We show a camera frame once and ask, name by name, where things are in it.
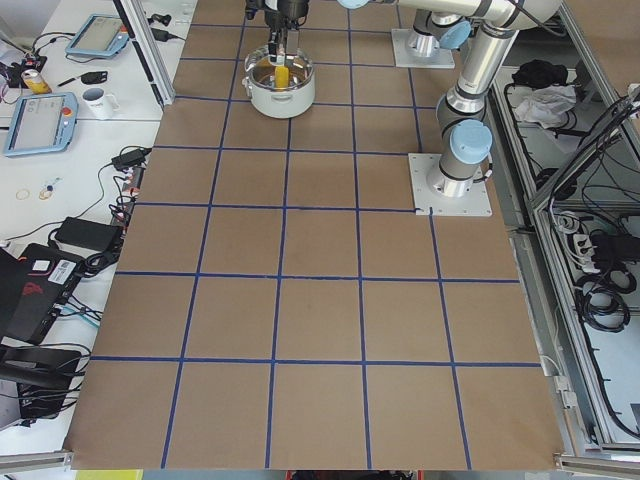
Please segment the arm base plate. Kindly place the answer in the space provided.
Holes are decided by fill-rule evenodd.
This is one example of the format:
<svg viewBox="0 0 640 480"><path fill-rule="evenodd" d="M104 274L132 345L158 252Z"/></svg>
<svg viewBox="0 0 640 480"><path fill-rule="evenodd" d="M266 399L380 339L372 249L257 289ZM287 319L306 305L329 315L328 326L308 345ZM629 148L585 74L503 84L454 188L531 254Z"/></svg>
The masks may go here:
<svg viewBox="0 0 640 480"><path fill-rule="evenodd" d="M395 66L400 68L453 69L455 61L448 49L440 47L432 35L413 29L392 29Z"/></svg>
<svg viewBox="0 0 640 480"><path fill-rule="evenodd" d="M420 216L490 217L484 182L453 180L440 169L440 154L408 155L414 212Z"/></svg>

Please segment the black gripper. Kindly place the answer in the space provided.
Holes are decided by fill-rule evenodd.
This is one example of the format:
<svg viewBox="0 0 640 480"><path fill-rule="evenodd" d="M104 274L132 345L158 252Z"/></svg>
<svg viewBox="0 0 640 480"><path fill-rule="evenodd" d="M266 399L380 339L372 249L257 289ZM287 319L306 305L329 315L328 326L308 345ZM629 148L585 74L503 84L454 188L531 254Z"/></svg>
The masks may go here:
<svg viewBox="0 0 640 480"><path fill-rule="evenodd" d="M285 30L284 62L292 61L298 56L300 20L305 19L309 11L308 0L265 0L265 23L271 29L268 40L268 58L272 64L278 64L280 49L280 32Z"/></svg>

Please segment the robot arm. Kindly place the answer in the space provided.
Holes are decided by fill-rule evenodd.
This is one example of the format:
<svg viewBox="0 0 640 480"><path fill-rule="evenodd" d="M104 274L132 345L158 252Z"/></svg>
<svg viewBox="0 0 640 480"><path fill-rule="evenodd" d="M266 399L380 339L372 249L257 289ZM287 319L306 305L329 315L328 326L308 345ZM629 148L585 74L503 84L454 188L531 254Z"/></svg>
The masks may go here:
<svg viewBox="0 0 640 480"><path fill-rule="evenodd" d="M298 49L300 27L305 23L308 1L246 1L245 17L264 12L269 28L268 58L274 65L283 65L287 55ZM458 49L469 37L471 24L459 14L417 9L405 51L419 59L432 58L440 51Z"/></svg>
<svg viewBox="0 0 640 480"><path fill-rule="evenodd" d="M492 133L483 123L485 99L517 34L543 26L559 9L559 1L402 1L402 6L424 13L425 31L441 44L453 39L453 22L467 18L481 21L459 78L441 98L436 116L444 152L427 174L427 183L438 195L461 198L474 183L474 175L487 158Z"/></svg>

